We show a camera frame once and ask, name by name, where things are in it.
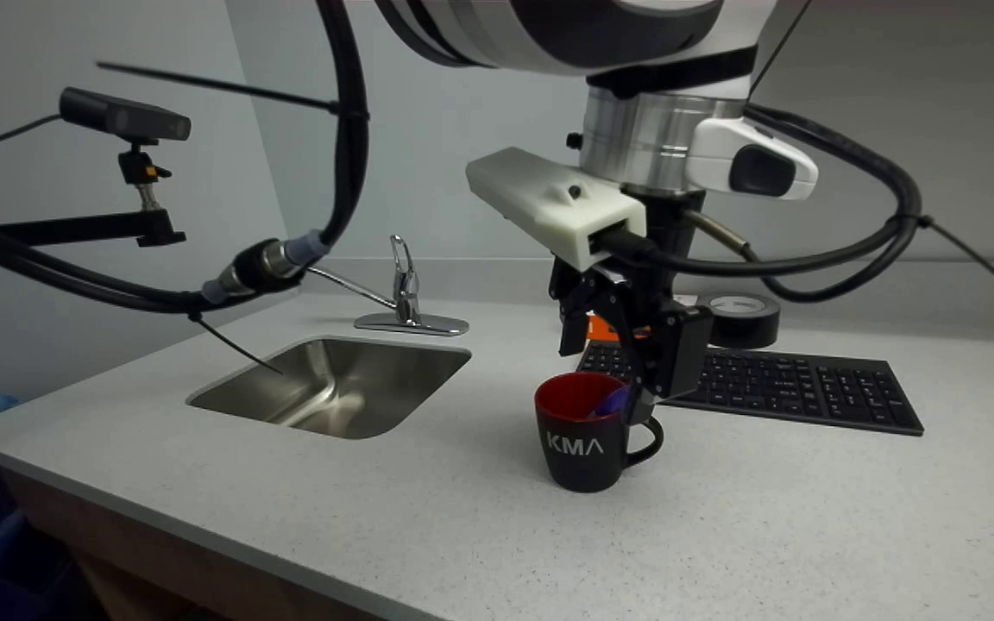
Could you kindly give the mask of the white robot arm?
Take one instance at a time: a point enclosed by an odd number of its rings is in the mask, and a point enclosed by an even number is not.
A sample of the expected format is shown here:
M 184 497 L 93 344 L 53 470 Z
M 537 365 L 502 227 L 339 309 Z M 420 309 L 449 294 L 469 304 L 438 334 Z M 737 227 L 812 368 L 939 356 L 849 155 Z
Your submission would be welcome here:
M 806 155 L 742 116 L 775 0 L 376 0 L 392 34 L 449 69 L 581 74 L 581 157 L 502 148 L 466 166 L 469 191 L 557 254 L 563 344 L 603 318 L 629 356 L 632 418 L 687 393 L 710 318 L 673 301 L 655 265 L 613 242 L 679 252 L 710 192 L 801 196 Z

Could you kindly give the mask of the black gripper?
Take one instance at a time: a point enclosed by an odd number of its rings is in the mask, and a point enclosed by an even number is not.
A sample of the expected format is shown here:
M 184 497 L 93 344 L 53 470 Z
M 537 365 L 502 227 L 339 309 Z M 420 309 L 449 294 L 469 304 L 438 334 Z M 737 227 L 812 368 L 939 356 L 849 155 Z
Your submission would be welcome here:
M 607 260 L 577 273 L 551 263 L 550 298 L 560 304 L 560 356 L 583 352 L 587 318 L 597 314 L 618 332 L 632 365 L 636 425 L 653 418 L 655 395 L 695 393 L 710 337 L 710 309 L 673 298 L 673 273 L 645 263 Z

